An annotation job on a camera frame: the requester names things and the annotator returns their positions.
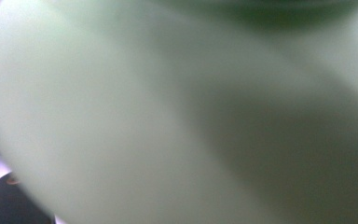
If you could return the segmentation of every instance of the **black fabric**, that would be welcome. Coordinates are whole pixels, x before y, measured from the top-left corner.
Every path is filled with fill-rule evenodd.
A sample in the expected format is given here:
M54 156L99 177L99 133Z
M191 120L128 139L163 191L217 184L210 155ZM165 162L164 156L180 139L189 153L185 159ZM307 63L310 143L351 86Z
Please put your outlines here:
M0 178L0 224L54 223L53 216L46 215L32 203L10 179L10 175Z

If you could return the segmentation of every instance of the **dark object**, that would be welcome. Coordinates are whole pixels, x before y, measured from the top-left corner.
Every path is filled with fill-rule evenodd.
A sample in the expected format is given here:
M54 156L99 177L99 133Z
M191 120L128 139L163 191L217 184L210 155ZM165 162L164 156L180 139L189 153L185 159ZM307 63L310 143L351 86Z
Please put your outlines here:
M0 178L0 224L53 224L53 215L45 214L19 188L10 174Z

